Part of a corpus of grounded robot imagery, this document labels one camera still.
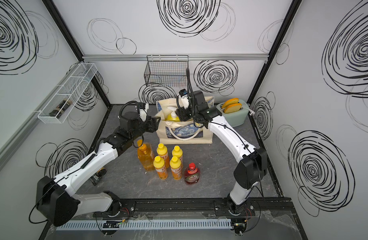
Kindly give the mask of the yellow pump dish soap bottle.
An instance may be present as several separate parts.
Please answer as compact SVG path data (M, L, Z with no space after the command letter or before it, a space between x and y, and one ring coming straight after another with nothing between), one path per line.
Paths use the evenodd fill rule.
M167 109L170 110L171 113L167 116L166 120L167 121L172 121L172 122L180 122L180 119L179 119L179 117L176 114L177 108L175 108L175 107L168 107Z

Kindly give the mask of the canvas starry night tote bag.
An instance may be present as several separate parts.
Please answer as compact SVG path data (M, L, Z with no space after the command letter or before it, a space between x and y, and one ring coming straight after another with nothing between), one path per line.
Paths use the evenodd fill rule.
M164 145L212 144L213 133L205 127L197 128L193 119L186 122L169 121L173 110L177 109L176 99L160 100L156 103L157 117L161 118L158 130L159 142Z

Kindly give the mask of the tall orange dish soap bottle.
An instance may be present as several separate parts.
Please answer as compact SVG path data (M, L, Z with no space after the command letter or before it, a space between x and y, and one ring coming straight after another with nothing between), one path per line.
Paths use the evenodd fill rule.
M138 150L137 156L141 164L143 165L144 169L149 171L155 171L153 162L154 162L154 152L150 143L147 143L143 140L137 141Z

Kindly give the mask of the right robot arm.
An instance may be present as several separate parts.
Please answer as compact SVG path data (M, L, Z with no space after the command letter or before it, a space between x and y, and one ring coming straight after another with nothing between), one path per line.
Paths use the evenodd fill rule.
M210 107L202 91L182 89L176 97L176 114L181 121L193 120L195 127L205 127L215 134L231 151L238 165L234 170L236 183L227 197L231 214L237 216L251 191L266 175L268 154L257 149L237 133L217 107Z

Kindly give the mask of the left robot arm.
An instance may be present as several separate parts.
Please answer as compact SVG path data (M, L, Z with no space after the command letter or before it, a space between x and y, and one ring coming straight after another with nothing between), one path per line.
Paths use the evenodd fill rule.
M117 195L110 191L79 195L77 191L101 168L132 147L135 139L156 132L160 120L149 115L140 117L136 112L121 116L120 126L108 137L99 139L92 153L53 178L44 176L38 181L34 208L56 227L88 213L102 212L116 217L122 210Z

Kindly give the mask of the orange bottle back left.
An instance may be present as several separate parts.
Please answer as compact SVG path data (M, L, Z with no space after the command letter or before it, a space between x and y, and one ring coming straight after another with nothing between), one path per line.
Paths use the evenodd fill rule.
M165 167L168 169L170 167L170 164L169 164L169 154L168 154L168 149L167 147L160 143L158 144L158 147L157 147L157 154L162 158L164 159L164 162L165 162Z

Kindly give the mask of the toast slice rear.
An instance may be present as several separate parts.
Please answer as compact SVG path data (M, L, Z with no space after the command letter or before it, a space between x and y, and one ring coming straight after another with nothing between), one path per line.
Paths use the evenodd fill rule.
M232 99L229 99L227 100L223 105L222 105L222 109L225 109L227 108L228 106L230 105L233 105L233 104L238 104L239 103L239 99L238 98L232 98Z

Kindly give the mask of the toast slice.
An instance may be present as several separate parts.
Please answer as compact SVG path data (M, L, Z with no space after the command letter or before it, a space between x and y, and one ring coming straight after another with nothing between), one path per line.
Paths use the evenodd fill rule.
M222 105L222 109L225 109L227 108L228 106L230 105L233 105L233 104L238 104L239 103L239 99L238 98L232 98L232 99L229 99L227 100L223 105Z
M224 108L224 113L225 114L235 113L235 112L240 111L241 108L242 108L242 104L240 103L230 104Z

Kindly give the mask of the toast slice front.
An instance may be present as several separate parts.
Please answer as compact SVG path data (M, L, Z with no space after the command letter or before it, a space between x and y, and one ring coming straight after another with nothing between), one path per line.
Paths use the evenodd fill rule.
M235 113L235 112L240 111L241 108L242 108L242 104L240 103L230 104L224 108L224 113L225 114Z

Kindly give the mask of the orange bottle back right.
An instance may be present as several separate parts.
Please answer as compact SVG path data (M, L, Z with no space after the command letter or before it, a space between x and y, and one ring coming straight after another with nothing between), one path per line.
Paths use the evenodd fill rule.
M177 157L180 162L181 162L181 166L183 166L183 151L180 148L180 146L175 146L172 150L172 156L173 157Z

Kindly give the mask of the orange bottle front left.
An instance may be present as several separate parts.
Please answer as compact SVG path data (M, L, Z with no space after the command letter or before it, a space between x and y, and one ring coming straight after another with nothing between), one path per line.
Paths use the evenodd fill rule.
M153 161L153 166L161 180L165 180L168 177L165 160L162 157L156 156Z

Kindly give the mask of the mint green toaster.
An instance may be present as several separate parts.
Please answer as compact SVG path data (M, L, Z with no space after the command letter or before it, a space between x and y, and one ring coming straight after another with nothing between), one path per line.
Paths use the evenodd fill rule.
M232 127L237 127L242 125L245 120L247 115L249 114L249 105L243 101L242 99L238 100L238 103L242 105L241 109L237 112L234 113L224 113L224 107L222 107L222 105L224 103L220 103L217 105L217 109L220 110L223 114L223 116L226 118L227 122L232 126Z

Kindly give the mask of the orange bottle front right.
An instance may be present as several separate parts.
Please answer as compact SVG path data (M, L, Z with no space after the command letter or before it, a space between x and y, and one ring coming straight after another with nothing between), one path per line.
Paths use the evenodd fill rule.
M174 156L170 160L170 169L172 172L172 177L175 180L180 180L182 178L182 166L181 166L181 160Z

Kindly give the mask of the yellow tag object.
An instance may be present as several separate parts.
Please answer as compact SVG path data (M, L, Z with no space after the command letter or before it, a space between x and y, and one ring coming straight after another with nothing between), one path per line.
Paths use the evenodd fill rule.
M102 177L107 173L106 168L101 168L98 172L92 175L89 179L91 183L96 186L102 179Z

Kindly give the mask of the dark item in shelf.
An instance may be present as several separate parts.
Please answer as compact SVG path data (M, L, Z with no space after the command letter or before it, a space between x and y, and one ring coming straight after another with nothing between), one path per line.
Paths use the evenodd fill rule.
M71 100L63 100L53 111L49 113L49 116L59 119L63 115L63 113L71 106L71 104Z

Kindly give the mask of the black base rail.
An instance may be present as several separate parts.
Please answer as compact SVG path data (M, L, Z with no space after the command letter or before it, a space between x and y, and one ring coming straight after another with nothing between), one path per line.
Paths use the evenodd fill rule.
M154 212L204 212L221 216L239 216L248 211L252 216L256 211L291 211L294 204L290 198L248 198L236 205L228 198L186 198L186 199L119 199L121 207L133 217L139 213Z

